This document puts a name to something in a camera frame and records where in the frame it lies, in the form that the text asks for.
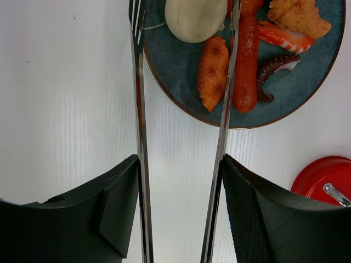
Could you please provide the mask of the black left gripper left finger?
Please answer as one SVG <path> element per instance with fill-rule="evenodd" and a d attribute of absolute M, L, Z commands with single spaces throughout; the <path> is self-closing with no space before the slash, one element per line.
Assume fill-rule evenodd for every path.
<path fill-rule="evenodd" d="M 138 157 L 44 203 L 1 202 L 1 262 L 121 262 L 138 198 Z"/>

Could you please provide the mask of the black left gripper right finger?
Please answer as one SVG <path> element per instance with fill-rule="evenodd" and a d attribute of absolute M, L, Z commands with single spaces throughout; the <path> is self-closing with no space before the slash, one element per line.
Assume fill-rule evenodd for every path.
<path fill-rule="evenodd" d="M 230 155 L 223 183 L 238 262 L 350 262 L 350 209 L 288 191 Z"/>

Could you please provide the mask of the red sausage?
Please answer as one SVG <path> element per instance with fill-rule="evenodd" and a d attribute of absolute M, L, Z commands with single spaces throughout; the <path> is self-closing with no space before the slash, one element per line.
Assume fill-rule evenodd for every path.
<path fill-rule="evenodd" d="M 257 104 L 258 46 L 259 30 L 256 18 L 252 15 L 242 16 L 239 21 L 233 92 L 233 106 L 242 113 L 250 112 Z"/>

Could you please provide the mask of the fried battered food piece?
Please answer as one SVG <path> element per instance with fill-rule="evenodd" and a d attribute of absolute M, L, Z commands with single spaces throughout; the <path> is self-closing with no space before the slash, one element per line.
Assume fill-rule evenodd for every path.
<path fill-rule="evenodd" d="M 326 35 L 332 25 L 322 19 L 315 0 L 272 0 L 268 19 L 280 28 L 296 31 L 313 39 Z"/>

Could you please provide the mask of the white steamed bun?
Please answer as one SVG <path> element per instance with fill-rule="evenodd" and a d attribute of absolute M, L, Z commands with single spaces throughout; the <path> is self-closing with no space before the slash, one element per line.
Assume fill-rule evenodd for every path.
<path fill-rule="evenodd" d="M 224 28 L 227 7 L 224 0 L 166 1 L 165 20 L 179 40 L 200 43 Z"/>

